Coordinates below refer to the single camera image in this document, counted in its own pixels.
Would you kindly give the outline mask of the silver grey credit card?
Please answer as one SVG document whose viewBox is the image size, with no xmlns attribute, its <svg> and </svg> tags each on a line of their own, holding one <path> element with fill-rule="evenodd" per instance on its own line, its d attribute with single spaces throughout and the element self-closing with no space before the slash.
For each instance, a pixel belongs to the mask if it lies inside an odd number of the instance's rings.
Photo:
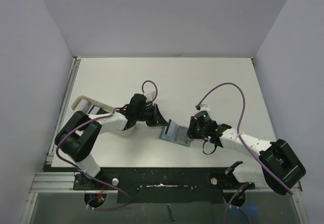
<svg viewBox="0 0 324 224">
<path fill-rule="evenodd" d="M 168 137 L 173 137 L 176 134 L 178 128 L 179 128 L 179 125 L 175 121 L 170 119 L 168 122 L 167 128 L 166 128 L 165 134 Z"/>
</svg>

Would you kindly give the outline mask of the green card holder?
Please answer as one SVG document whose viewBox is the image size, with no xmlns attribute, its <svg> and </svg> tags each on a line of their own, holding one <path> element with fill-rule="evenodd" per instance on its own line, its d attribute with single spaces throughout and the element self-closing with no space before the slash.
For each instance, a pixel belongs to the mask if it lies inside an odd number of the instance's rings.
<svg viewBox="0 0 324 224">
<path fill-rule="evenodd" d="M 184 147 L 190 147 L 191 140 L 187 136 L 187 132 L 189 130 L 188 127 L 179 125 L 179 128 L 173 137 L 168 137 L 165 134 L 166 128 L 167 128 L 167 126 L 162 127 L 160 135 L 159 135 L 160 140 L 167 141 L 167 142 L 177 144 L 180 146 L 184 146 Z"/>
</svg>

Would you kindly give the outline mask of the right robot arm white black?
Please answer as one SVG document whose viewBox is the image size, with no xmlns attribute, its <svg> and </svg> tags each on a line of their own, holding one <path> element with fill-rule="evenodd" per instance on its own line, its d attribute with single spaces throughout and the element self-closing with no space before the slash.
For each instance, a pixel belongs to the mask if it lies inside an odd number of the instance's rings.
<svg viewBox="0 0 324 224">
<path fill-rule="evenodd" d="M 231 188 L 253 182 L 267 184 L 276 193 L 285 195 L 306 174 L 306 168 L 285 140 L 272 142 L 240 133 L 230 125 L 217 124 L 207 111 L 200 111 L 190 118 L 187 136 L 191 140 L 206 140 L 216 148 L 235 150 L 261 165 L 259 170 L 240 163 L 225 176 Z"/>
</svg>

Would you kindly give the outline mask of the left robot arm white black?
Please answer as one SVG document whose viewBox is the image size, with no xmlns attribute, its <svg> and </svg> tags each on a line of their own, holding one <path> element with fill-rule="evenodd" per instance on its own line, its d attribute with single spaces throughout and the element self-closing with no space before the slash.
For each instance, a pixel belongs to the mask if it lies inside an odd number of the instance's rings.
<svg viewBox="0 0 324 224">
<path fill-rule="evenodd" d="M 98 135 L 115 131 L 130 134 L 137 122 L 145 122 L 149 127 L 166 126 L 168 122 L 153 99 L 143 94 L 134 94 L 129 103 L 112 109 L 88 98 L 84 99 L 104 113 L 89 115 L 82 110 L 75 111 L 55 137 L 56 155 L 84 174 L 85 183 L 91 189 L 97 189 L 103 183 L 103 176 L 99 173 L 101 168 L 91 151 Z"/>
</svg>

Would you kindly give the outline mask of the white oblong tray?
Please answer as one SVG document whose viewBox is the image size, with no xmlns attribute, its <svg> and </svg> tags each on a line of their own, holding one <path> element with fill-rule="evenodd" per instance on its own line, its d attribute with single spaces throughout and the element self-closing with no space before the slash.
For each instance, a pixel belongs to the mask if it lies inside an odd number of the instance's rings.
<svg viewBox="0 0 324 224">
<path fill-rule="evenodd" d="M 71 110 L 73 112 L 81 111 L 81 106 L 83 102 L 91 103 L 91 109 L 88 112 L 90 119 L 98 118 L 101 116 L 108 116 L 110 113 L 113 113 L 109 118 L 99 119 L 98 122 L 102 125 L 100 133 L 112 132 L 122 137 L 128 137 L 132 134 L 135 127 L 126 129 L 127 119 L 120 113 L 117 113 L 117 110 L 114 110 L 114 107 L 100 103 L 99 101 L 93 100 L 86 96 L 77 97 L 71 104 Z"/>
</svg>

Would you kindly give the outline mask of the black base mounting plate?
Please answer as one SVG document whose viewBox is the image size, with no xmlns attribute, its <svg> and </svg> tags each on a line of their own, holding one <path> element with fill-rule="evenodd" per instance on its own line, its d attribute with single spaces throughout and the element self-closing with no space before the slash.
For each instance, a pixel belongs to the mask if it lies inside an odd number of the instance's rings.
<svg viewBox="0 0 324 224">
<path fill-rule="evenodd" d="M 118 203 L 193 203 L 228 201 L 242 186 L 228 167 L 102 168 L 97 178 L 126 192 Z"/>
</svg>

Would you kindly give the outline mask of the aluminium left side rail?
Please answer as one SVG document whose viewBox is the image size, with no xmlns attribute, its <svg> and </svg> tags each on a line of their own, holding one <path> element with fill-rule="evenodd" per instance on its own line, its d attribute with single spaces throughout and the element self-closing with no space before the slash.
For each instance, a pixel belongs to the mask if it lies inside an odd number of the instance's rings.
<svg viewBox="0 0 324 224">
<path fill-rule="evenodd" d="M 68 106 L 68 102 L 69 102 L 71 91 L 73 89 L 73 85 L 74 85 L 74 82 L 75 82 L 75 79 L 76 79 L 76 75 L 77 75 L 77 72 L 78 72 L 80 61 L 81 61 L 81 57 L 73 57 L 71 70 L 70 70 L 70 73 L 69 73 L 67 85 L 66 85 L 65 92 L 64 92 L 64 95 L 63 95 L 63 100 L 62 100 L 62 103 L 61 103 L 61 106 L 60 106 L 58 120 L 57 120 L 57 123 L 56 123 L 56 127 L 55 127 L 55 130 L 54 130 L 52 141 L 51 141 L 51 144 L 50 144 L 50 147 L 49 147 L 49 151 L 48 151 L 48 154 L 46 156 L 45 164 L 51 164 L 52 161 L 53 161 L 54 151 L 56 149 L 56 145 L 55 145 L 54 140 L 55 140 L 55 137 L 56 137 L 57 133 L 59 132 L 60 126 L 61 126 L 61 124 L 63 122 L 63 119 L 64 119 L 64 115 L 65 115 L 65 112 L 66 112 L 66 108 Z"/>
</svg>

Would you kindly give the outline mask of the aluminium rail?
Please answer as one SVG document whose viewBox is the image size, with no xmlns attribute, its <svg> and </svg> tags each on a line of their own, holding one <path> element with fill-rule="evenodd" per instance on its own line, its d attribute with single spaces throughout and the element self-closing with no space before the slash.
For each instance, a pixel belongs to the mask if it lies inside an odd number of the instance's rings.
<svg viewBox="0 0 324 224">
<path fill-rule="evenodd" d="M 61 124 L 63 122 L 63 119 L 64 119 L 64 115 L 65 115 L 65 112 L 66 112 L 66 108 L 68 106 L 68 102 L 69 102 L 71 91 L 73 89 L 73 85 L 74 85 L 74 82 L 75 82 L 75 79 L 76 79 L 76 75 L 77 75 L 77 72 L 78 72 L 80 61 L 81 61 L 81 57 L 73 57 L 71 70 L 70 70 L 70 73 L 69 73 L 67 85 L 66 85 L 65 92 L 64 92 L 64 95 L 63 95 L 63 100 L 62 100 L 62 103 L 61 103 L 61 106 L 60 106 L 58 120 L 57 120 L 57 123 L 56 123 L 56 127 L 55 127 L 55 130 L 54 130 L 52 141 L 51 141 L 51 144 L 50 144 L 50 147 L 49 147 L 49 151 L 48 151 L 48 154 L 46 156 L 45 164 L 51 164 L 52 161 L 53 161 L 54 151 L 56 149 L 56 145 L 55 145 L 54 140 L 55 140 L 55 137 L 56 137 L 57 133 L 59 132 L 60 126 L 61 126 Z"/>
<path fill-rule="evenodd" d="M 30 193 L 69 193 L 73 191 L 74 174 L 71 172 L 37 172 Z"/>
</svg>

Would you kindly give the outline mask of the aluminium front rail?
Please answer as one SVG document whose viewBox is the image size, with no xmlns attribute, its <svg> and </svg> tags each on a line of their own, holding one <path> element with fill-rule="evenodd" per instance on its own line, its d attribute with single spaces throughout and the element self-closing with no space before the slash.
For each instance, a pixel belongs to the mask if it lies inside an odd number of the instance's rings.
<svg viewBox="0 0 324 224">
<path fill-rule="evenodd" d="M 37 172 L 30 193 L 69 193 L 73 191 L 74 174 L 71 172 Z"/>
</svg>

